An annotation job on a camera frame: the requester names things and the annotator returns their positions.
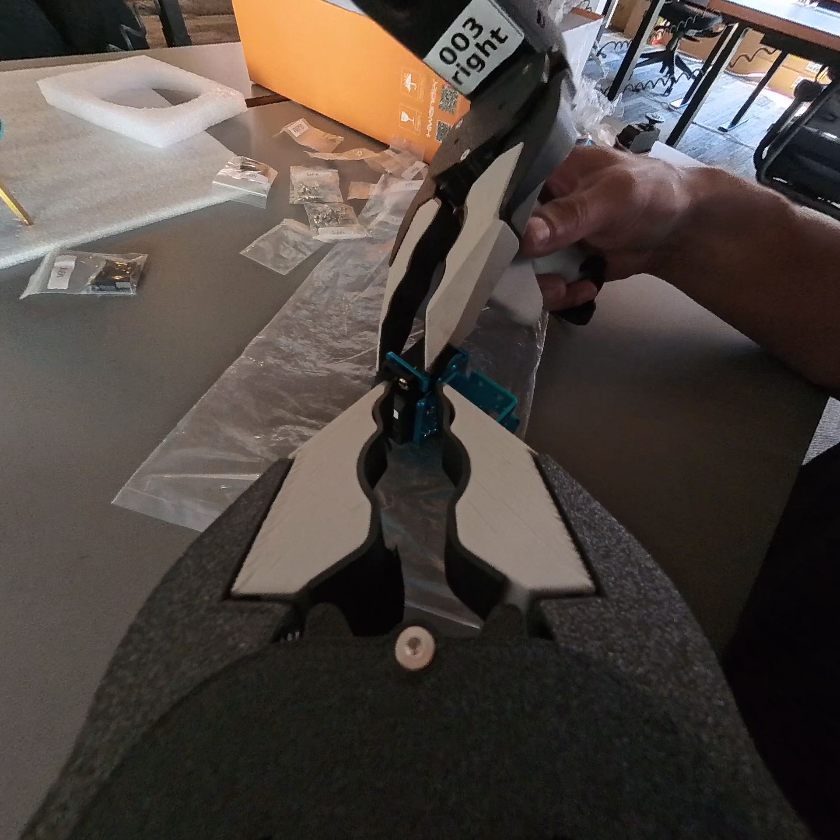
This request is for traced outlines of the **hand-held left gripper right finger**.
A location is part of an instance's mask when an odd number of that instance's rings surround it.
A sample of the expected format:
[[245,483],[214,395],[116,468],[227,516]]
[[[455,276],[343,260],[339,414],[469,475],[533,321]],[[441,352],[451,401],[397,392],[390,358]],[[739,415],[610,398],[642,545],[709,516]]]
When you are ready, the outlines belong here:
[[450,385],[440,385],[444,472],[455,486],[447,583],[471,610],[589,596],[595,581],[535,453]]

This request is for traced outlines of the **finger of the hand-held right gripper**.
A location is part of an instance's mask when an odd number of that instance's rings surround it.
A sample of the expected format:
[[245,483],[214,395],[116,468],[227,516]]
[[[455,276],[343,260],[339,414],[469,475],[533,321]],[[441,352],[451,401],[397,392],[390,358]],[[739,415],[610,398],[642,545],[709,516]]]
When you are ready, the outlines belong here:
[[432,320],[424,321],[419,359],[413,366],[429,380],[438,379],[445,366],[451,342],[466,310],[466,282],[463,270],[448,269],[446,260],[463,226],[468,211],[431,198],[409,218],[401,241],[395,245],[382,300],[377,338],[377,373],[385,376],[386,355],[402,355],[413,321],[432,305]]
[[435,367],[448,345],[458,346],[475,327],[481,309],[518,252],[518,237],[500,213],[522,148],[523,143],[518,143],[497,157],[469,189],[463,226],[427,304],[427,370]]

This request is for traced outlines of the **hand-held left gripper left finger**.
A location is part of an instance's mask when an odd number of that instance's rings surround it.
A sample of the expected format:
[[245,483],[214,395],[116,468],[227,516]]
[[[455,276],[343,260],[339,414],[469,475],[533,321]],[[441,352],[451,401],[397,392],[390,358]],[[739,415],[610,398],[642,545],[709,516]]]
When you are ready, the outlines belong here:
[[233,595],[300,596],[367,540],[372,503],[359,463],[377,433],[374,408],[385,391],[375,386],[294,452]]

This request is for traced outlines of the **black servo with blue bracket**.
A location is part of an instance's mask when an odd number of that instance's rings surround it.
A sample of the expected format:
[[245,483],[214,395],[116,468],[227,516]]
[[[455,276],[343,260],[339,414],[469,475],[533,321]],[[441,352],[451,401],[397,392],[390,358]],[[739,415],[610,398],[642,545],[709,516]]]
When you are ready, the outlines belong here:
[[518,398],[487,375],[469,368],[469,353],[455,350],[440,376],[433,377],[419,369],[415,353],[389,352],[381,373],[393,383],[390,435],[399,445],[420,445],[438,432],[437,384],[449,385],[509,432],[520,423],[516,414]]

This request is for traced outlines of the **person's right hand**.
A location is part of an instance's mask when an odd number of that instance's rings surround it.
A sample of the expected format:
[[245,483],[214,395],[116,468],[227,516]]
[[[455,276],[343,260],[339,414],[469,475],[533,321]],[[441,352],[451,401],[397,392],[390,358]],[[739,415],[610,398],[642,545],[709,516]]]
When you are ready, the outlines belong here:
[[520,251],[542,258],[577,245],[603,262],[605,280],[645,274],[685,290],[691,219],[710,176],[707,166],[574,147],[545,181]]

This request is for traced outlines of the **large clear plastic bag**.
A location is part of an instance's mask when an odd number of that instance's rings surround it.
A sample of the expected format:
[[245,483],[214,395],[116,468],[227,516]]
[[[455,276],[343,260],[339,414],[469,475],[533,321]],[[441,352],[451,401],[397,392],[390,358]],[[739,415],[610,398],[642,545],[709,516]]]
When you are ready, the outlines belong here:
[[[415,188],[360,210],[366,238],[315,255],[308,277],[240,357],[129,479],[114,503],[205,530],[277,460],[367,393],[393,240]],[[445,513],[453,493],[441,443],[394,445],[375,488],[386,544],[402,562],[406,616],[452,633],[479,625],[445,580]]]

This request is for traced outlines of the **pile of small screw bags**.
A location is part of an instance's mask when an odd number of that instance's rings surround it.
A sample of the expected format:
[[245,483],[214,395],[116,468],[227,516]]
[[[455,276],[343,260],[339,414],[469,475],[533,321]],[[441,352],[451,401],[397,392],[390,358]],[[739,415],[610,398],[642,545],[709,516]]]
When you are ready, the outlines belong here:
[[339,135],[306,119],[282,131],[303,147],[306,164],[288,175],[288,202],[303,216],[287,217],[240,251],[240,255],[286,276],[329,245],[370,238],[390,240],[427,173],[418,147],[394,139],[383,150],[340,151]]

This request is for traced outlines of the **small bag with black parts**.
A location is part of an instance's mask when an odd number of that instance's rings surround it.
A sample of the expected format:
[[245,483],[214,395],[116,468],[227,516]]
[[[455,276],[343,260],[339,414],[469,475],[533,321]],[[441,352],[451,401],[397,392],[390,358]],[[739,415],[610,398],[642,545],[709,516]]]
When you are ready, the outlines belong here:
[[277,171],[266,163],[236,155],[215,175],[212,194],[224,201],[236,201],[265,209]]

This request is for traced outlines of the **black office chair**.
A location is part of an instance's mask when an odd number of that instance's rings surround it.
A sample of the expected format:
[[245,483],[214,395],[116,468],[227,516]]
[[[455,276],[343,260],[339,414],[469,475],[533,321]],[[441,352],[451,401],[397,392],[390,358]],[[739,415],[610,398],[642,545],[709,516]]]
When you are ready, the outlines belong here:
[[694,77],[694,71],[678,56],[681,42],[696,43],[714,37],[719,33],[722,17],[697,3],[682,1],[667,1],[659,16],[664,19],[669,35],[667,46],[641,55],[636,68],[659,64],[660,75],[665,79],[665,94],[669,95],[678,81],[678,70],[688,78]]

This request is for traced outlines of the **small bag with blue parts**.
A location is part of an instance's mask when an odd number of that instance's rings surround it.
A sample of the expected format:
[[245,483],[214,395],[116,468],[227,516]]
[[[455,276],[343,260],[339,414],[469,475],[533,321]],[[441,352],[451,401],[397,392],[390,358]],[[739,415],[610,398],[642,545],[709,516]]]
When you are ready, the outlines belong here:
[[148,256],[57,249],[43,258],[20,299],[40,295],[132,297]]

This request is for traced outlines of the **black metal chair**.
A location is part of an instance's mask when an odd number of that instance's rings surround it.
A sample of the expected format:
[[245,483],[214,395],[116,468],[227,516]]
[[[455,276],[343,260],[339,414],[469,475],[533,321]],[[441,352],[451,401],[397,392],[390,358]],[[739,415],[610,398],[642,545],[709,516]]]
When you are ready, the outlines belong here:
[[759,184],[839,218],[839,81],[802,80],[753,155]]

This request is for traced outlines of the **white foam sheet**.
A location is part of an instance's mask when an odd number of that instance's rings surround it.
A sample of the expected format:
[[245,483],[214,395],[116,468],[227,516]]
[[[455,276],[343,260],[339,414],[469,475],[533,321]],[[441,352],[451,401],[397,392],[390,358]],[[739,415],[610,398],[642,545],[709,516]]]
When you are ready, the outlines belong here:
[[[223,201],[212,183],[233,154],[209,134],[218,124],[158,149],[51,106],[39,89],[41,79],[120,59],[2,71],[2,181],[34,220],[2,208],[3,269]],[[184,100],[165,90],[118,98]]]

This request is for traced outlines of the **teal object with gold legs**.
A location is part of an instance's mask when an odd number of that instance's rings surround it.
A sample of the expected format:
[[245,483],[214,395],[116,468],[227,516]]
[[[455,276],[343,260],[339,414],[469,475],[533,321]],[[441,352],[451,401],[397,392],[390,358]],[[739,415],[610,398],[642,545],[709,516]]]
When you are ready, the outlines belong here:
[[1,181],[1,198],[19,222],[26,226],[32,226],[34,224],[33,218],[28,214],[23,205],[12,193],[11,189],[7,187],[3,181]]

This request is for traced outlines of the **dark chair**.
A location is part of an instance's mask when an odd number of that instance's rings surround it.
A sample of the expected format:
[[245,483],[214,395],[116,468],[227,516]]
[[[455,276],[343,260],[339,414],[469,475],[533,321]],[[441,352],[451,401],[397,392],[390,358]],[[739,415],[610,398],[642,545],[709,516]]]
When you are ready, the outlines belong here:
[[2,1],[1,59],[148,49],[134,2]]

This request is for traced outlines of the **white foam frame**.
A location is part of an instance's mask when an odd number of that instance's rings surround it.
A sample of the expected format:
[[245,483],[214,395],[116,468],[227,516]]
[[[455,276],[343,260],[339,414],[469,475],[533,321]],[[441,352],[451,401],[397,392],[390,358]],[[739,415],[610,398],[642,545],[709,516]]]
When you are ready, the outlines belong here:
[[[51,106],[158,149],[168,148],[247,110],[245,95],[183,68],[137,55],[47,77],[38,87]],[[131,94],[176,92],[178,104],[141,107]]]

